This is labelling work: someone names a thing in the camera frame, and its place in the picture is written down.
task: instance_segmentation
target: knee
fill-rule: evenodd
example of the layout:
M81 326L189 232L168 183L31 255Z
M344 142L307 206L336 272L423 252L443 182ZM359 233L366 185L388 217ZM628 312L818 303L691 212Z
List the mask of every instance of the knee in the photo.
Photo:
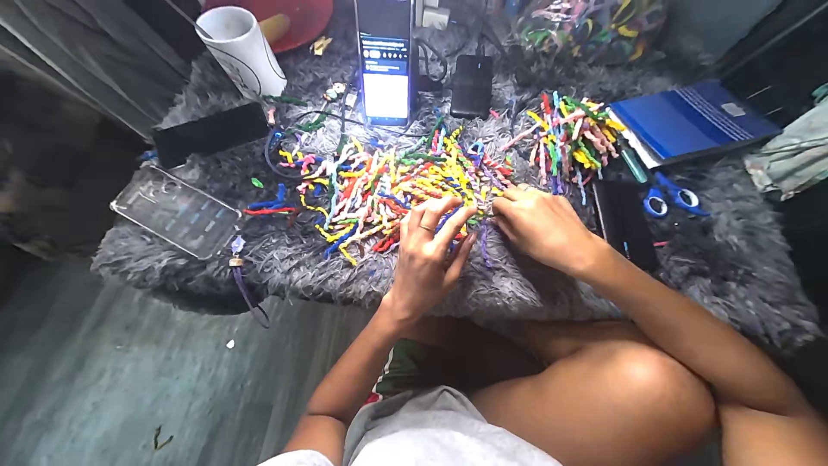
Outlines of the knee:
M626 402L679 418L688 428L706 430L715 423L706 384L665 352L638 342L613 342L602 352L607 381L614 381Z

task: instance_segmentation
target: blue notebook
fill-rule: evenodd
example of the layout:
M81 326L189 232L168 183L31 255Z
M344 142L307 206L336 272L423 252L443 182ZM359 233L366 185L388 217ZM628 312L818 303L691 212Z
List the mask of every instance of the blue notebook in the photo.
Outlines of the blue notebook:
M622 100L610 107L661 164L761 143L782 132L718 80Z

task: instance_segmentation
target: person's left hand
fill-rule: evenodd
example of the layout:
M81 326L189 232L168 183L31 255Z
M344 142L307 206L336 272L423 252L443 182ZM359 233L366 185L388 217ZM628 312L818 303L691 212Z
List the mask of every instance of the person's left hand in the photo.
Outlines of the person's left hand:
M449 245L476 207L459 209L440 231L435 231L440 218L461 204L458 197L429 199L414 206L400 222L394 284L383 298L380 311L392 313L397 321L412 323L454 288L477 234L466 236L451 255Z

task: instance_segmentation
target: wooden floor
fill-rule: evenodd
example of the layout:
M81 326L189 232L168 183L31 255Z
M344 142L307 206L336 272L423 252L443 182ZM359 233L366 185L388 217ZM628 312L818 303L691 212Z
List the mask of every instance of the wooden floor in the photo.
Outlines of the wooden floor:
M33 265L0 301L0 464L248 466L273 456L369 316L275 299L265 308L270 330L247 314L182 312L104 283L83 260ZM154 451L159 425L160 440L174 438Z

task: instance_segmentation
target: white cup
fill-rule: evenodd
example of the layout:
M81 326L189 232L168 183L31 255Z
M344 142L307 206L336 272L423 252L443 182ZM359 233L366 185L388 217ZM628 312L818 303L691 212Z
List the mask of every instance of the white cup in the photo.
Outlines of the white cup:
M287 85L285 73L251 12L241 7L217 7L195 22L213 37L205 37L196 29L239 90L245 94L282 95Z

